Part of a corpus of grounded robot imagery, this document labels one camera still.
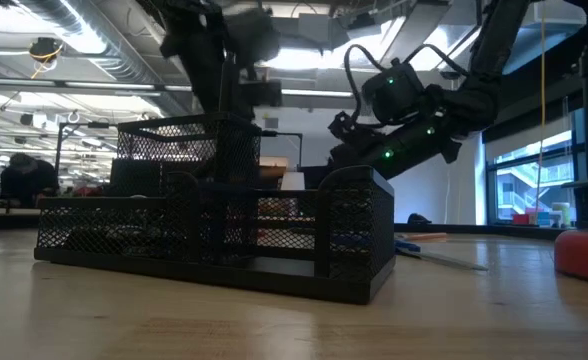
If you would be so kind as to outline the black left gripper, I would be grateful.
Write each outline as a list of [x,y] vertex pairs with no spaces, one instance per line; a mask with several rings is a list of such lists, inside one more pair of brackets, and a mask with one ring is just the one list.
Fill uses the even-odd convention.
[[251,8],[226,16],[220,7],[164,7],[165,58],[178,57],[206,113],[254,118],[256,106],[282,104],[281,83],[259,78],[255,65],[280,50],[271,14]]

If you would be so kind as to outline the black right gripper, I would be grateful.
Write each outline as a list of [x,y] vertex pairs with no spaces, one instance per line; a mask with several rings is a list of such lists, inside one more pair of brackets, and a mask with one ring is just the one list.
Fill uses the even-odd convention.
[[379,131],[381,124],[355,122],[345,112],[335,115],[328,126],[340,141],[330,150],[328,167],[338,170],[357,165],[374,168],[385,179],[394,178],[409,169],[409,163],[390,143],[390,138]]

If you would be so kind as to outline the orange pencil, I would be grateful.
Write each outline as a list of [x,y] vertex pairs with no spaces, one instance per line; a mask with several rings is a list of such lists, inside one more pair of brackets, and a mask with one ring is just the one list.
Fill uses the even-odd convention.
[[446,242],[448,239],[447,233],[396,233],[395,238],[402,241],[412,243],[423,242]]

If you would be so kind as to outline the black mesh desk organizer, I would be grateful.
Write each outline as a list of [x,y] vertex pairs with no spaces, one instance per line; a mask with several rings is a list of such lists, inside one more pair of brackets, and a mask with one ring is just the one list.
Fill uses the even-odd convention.
[[230,113],[122,123],[103,197],[44,198],[38,260],[366,304],[395,264],[394,191],[368,166],[259,185],[261,129]]

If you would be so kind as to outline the ceiling light strip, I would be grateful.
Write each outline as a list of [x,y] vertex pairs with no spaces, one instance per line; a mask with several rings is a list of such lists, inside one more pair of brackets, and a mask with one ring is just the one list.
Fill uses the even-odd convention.
[[282,89],[282,95],[301,96],[301,97],[327,97],[327,98],[351,98],[352,92],[346,91],[325,91],[325,90],[305,90],[305,89]]

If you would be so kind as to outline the white tapered cup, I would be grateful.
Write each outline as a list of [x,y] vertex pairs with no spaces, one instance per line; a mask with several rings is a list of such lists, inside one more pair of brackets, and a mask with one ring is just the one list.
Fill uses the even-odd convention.
[[305,174],[303,172],[285,172],[280,189],[282,191],[299,191],[305,189]]

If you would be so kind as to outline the pale green container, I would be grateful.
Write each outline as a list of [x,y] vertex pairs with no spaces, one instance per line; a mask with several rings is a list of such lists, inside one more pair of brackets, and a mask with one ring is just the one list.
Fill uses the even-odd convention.
[[568,202],[554,202],[550,212],[553,227],[565,228],[571,225],[571,207]]

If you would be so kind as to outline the person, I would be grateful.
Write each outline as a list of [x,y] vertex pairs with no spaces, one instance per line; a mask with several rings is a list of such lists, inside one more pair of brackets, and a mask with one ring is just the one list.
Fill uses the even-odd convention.
[[55,196],[59,190],[55,167],[25,153],[10,157],[0,180],[0,197],[12,207],[33,208],[40,197]]

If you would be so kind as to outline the red desk lamp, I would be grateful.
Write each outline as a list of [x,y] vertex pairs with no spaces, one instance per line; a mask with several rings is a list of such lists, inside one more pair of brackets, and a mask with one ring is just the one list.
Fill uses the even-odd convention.
[[588,281],[588,231],[562,232],[554,243],[556,272]]

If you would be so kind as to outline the black background rig frame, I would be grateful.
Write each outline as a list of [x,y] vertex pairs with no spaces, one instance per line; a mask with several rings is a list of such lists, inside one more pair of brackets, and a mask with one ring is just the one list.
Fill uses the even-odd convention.
[[263,138],[296,137],[298,139],[298,145],[296,146],[296,148],[298,150],[298,160],[297,160],[296,169],[300,170],[300,168],[302,167],[302,158],[303,158],[303,134],[302,133],[262,130],[261,137],[263,137]]
[[55,168],[106,177],[116,157],[118,131],[108,121],[62,122],[56,136]]

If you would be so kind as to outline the black table frame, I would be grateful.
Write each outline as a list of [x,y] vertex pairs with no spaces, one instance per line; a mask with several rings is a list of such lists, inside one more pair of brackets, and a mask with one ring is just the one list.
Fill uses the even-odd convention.
[[537,240],[555,240],[564,229],[539,228],[512,225],[448,225],[448,224],[402,224],[394,225],[396,232],[407,233],[447,233],[497,235]]

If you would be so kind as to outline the silver spiral ceiling duct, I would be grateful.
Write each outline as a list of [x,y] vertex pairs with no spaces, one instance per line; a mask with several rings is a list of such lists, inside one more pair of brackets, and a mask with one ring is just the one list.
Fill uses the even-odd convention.
[[144,34],[160,44],[165,30],[136,0],[124,0],[123,27],[118,28],[94,0],[12,0],[29,16],[47,24],[73,50],[118,82],[161,84],[162,77],[130,40]]

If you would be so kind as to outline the large white ceiling duct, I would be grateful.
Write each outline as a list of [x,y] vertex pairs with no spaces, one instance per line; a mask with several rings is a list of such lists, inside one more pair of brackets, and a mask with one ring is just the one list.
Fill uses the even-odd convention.
[[[479,38],[486,7],[492,0],[452,0],[434,31],[425,40],[458,66],[470,66],[472,46]],[[575,34],[586,24],[584,11],[564,0],[531,1],[503,72],[512,73]]]

